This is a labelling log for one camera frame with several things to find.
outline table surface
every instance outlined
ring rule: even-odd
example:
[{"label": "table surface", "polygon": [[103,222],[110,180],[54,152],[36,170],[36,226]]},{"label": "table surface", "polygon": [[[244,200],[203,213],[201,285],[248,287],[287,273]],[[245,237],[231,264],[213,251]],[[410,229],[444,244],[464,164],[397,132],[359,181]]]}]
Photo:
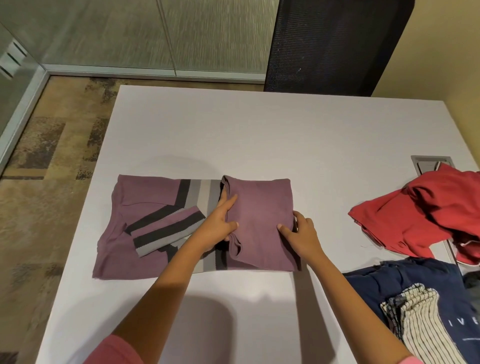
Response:
[{"label": "table surface", "polygon": [[[119,174],[290,178],[342,271],[401,259],[347,215],[416,177],[411,155],[477,167],[441,101],[121,86],[37,363],[81,363],[152,279],[91,278]],[[443,243],[435,256],[449,260]],[[162,363],[354,363],[318,280],[299,274],[195,274]]]}]

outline patterned carpet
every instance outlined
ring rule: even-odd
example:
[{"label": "patterned carpet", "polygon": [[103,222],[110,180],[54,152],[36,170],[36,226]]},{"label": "patterned carpet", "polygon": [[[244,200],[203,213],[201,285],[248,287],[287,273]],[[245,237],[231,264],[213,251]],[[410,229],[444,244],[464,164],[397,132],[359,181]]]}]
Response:
[{"label": "patterned carpet", "polygon": [[0,179],[0,364],[35,362],[120,85],[263,85],[50,78]]}]

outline pink sleeve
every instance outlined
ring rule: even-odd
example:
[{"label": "pink sleeve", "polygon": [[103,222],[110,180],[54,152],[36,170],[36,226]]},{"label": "pink sleeve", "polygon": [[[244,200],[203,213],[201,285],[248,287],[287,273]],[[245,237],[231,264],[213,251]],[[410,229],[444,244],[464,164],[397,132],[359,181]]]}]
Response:
[{"label": "pink sleeve", "polygon": [[124,339],[107,336],[93,350],[84,364],[144,364],[134,348]]},{"label": "pink sleeve", "polygon": [[407,359],[402,360],[398,364],[423,364],[423,361],[415,358],[414,356],[411,356]]}]

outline office chair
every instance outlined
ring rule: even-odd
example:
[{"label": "office chair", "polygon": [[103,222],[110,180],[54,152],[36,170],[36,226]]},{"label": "office chair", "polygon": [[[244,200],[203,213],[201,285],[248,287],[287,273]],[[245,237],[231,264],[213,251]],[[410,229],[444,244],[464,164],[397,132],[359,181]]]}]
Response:
[{"label": "office chair", "polygon": [[371,96],[415,0],[280,0],[264,91]]}]

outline white striped fabric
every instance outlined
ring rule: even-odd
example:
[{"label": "white striped fabric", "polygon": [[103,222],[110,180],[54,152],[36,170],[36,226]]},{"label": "white striped fabric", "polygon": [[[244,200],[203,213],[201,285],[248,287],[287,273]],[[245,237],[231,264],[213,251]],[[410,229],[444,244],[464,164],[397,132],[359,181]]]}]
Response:
[{"label": "white striped fabric", "polygon": [[467,364],[440,318],[440,295],[414,284],[380,307],[393,325],[393,333],[425,364]]}]

